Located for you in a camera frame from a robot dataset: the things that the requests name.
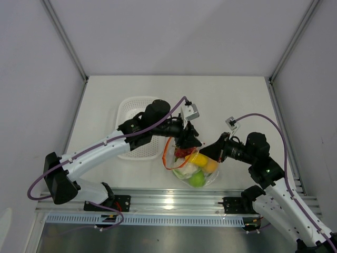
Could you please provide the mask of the orange apricot fruit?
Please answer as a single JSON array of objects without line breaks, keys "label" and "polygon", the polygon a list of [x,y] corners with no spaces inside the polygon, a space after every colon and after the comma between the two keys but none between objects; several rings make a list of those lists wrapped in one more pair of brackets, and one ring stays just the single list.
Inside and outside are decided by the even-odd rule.
[{"label": "orange apricot fruit", "polygon": [[202,168],[204,173],[214,173],[218,168],[218,163],[212,159],[208,159],[207,164]]}]

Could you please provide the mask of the yellow pepper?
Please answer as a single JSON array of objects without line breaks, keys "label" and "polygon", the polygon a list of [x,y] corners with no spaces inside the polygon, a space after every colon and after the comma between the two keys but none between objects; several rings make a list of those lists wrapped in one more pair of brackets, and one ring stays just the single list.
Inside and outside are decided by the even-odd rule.
[{"label": "yellow pepper", "polygon": [[209,161],[208,157],[200,153],[192,153],[185,157],[188,163],[192,163],[198,167],[205,167]]}]

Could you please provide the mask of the clear zip bag orange zipper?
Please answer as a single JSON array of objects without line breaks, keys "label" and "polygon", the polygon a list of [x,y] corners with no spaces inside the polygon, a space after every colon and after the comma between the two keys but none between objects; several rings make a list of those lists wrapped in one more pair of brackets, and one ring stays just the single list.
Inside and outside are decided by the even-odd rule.
[{"label": "clear zip bag orange zipper", "polygon": [[168,138],[162,155],[167,171],[193,188],[210,185],[219,175],[219,164],[200,153],[198,147],[180,149]]}]

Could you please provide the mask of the white cauliflower with green leaves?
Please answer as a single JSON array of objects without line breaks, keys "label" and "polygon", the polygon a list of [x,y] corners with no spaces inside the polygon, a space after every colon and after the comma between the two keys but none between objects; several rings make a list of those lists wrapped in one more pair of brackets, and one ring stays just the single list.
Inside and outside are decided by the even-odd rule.
[{"label": "white cauliflower with green leaves", "polygon": [[173,173],[181,180],[185,180],[190,178],[193,174],[197,173],[199,171],[199,167],[188,163],[185,166],[181,168],[177,168],[173,170]]}]

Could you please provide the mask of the green apple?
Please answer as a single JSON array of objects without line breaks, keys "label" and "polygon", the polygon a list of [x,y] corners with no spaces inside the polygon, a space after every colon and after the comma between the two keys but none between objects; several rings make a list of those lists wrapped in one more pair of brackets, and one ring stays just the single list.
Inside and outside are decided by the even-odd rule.
[{"label": "green apple", "polygon": [[203,171],[199,171],[189,178],[189,185],[192,187],[203,187],[205,183],[206,180]]}]

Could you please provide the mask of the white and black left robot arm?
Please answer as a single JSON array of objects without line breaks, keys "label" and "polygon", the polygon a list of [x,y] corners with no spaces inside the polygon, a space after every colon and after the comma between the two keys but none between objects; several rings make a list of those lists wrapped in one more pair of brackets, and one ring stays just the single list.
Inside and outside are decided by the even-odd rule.
[{"label": "white and black left robot arm", "polygon": [[178,148],[200,147],[198,132],[191,121],[199,117],[197,106],[186,101],[178,116],[164,100],[154,100],[143,112],[120,124],[105,139],[82,151],[61,157],[52,152],[45,157],[44,181],[53,203],[73,199],[95,203],[101,210],[114,206],[114,195],[105,182],[92,183],[81,176],[104,161],[149,144],[154,136],[172,137]]}]

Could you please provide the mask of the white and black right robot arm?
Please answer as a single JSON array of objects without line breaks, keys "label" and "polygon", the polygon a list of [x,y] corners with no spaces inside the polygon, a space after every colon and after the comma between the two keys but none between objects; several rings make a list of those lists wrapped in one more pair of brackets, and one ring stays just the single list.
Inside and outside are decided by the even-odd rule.
[{"label": "white and black right robot arm", "polygon": [[290,186],[285,170],[270,157],[269,150],[264,134],[252,132],[245,143],[240,143],[224,132],[200,153],[216,162],[232,158],[249,164],[249,174],[256,184],[241,192],[241,208],[266,218],[283,236],[297,244],[297,252],[336,252],[336,233]]}]

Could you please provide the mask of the white perforated plastic basket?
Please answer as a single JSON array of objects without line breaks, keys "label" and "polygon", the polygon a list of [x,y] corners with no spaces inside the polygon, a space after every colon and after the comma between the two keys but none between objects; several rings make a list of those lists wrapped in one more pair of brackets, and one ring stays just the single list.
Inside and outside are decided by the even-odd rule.
[{"label": "white perforated plastic basket", "polygon": [[[126,120],[133,118],[138,113],[144,112],[146,107],[157,99],[157,97],[153,96],[133,96],[123,100],[118,107],[115,127],[117,128],[119,125],[124,123]],[[124,160],[134,161],[153,160],[162,154],[164,145],[164,137],[153,136],[150,143],[129,153],[119,155],[118,157]]]}]

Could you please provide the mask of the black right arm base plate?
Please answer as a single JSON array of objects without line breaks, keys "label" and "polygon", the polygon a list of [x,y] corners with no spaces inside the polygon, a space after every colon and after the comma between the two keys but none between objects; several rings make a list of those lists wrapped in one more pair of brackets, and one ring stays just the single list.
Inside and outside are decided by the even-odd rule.
[{"label": "black right arm base plate", "polygon": [[253,209],[253,202],[262,195],[265,191],[255,185],[242,191],[239,197],[223,197],[218,204],[223,206],[225,214],[254,215],[257,212]]}]

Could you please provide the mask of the aluminium mounting rail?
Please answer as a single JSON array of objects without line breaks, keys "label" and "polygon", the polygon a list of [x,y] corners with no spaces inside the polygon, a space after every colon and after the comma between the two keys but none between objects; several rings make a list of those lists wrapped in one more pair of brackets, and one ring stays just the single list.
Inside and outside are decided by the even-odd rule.
[{"label": "aluminium mounting rail", "polygon": [[[128,214],[137,215],[174,215],[174,216],[215,216],[223,215],[224,197],[240,197],[242,190],[214,189],[128,189],[112,188],[115,195],[130,195]],[[299,192],[304,202],[318,217],[322,217],[316,197]],[[72,200],[62,205],[55,205],[46,199],[37,202],[35,212],[85,213],[84,202]]]}]

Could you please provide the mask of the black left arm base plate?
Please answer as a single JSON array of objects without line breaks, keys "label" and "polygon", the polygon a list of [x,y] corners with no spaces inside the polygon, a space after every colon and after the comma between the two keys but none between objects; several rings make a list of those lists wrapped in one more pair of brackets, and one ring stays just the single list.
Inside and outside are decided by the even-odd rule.
[{"label": "black left arm base plate", "polygon": [[84,204],[84,211],[103,212],[115,209],[119,212],[129,212],[131,196],[130,195],[115,195],[109,185],[105,182],[101,183],[107,191],[107,199],[99,204],[99,207],[89,203]]}]

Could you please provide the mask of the right aluminium frame post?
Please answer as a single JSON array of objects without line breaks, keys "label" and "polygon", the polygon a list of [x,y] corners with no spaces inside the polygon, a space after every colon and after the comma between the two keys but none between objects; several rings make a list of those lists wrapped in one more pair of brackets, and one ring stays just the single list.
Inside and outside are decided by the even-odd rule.
[{"label": "right aluminium frame post", "polygon": [[316,12],[318,11],[320,5],[323,3],[322,0],[312,0],[309,2],[309,6],[304,12],[303,16],[300,19],[299,24],[297,25],[293,35],[291,36],[285,50],[283,51],[280,59],[278,60],[274,70],[272,71],[269,82],[273,85],[277,76],[281,73],[285,64],[289,60],[296,46],[298,45],[300,39],[305,33],[306,29],[309,27],[311,20],[314,18]]}]

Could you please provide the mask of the aluminium frame post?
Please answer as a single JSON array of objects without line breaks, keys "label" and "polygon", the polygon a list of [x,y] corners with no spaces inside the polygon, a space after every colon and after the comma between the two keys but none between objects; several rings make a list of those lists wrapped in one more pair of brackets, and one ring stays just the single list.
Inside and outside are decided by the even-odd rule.
[{"label": "aluminium frame post", "polygon": [[63,43],[66,52],[70,56],[73,64],[75,65],[75,68],[77,69],[81,79],[86,83],[88,80],[88,75],[86,74],[82,63],[80,62],[80,59],[76,53],[76,50],[69,39],[67,32],[62,25],[62,22],[52,4],[51,1],[49,0],[41,0],[40,1],[41,5],[43,6],[48,18],[50,19],[55,31],[57,32],[61,42]]},{"label": "aluminium frame post", "polygon": [[272,71],[269,82],[273,85],[277,76],[281,73],[285,64],[289,60],[296,46],[298,45],[300,39],[305,33],[306,29],[309,27],[311,20],[314,18],[316,12],[318,11],[320,5],[323,3],[322,0],[312,0],[309,2],[309,6],[304,12],[303,16],[300,19],[299,24],[297,25],[293,35],[291,36],[285,50],[283,51],[280,59],[278,60],[274,70]]}]

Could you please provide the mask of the left aluminium frame post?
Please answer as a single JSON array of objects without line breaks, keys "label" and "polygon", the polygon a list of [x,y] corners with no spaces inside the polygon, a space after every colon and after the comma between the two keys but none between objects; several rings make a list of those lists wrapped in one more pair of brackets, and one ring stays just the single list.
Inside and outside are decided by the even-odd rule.
[{"label": "left aluminium frame post", "polygon": [[51,1],[49,0],[41,0],[40,1],[41,5],[43,6],[48,18],[50,19],[55,31],[57,32],[61,42],[63,43],[66,52],[70,56],[73,64],[75,65],[75,68],[77,69],[81,79],[86,83],[88,80],[88,75],[86,74],[82,63],[80,62],[80,59],[76,53],[76,50],[69,39],[67,32],[62,25],[62,22],[52,4]]}]

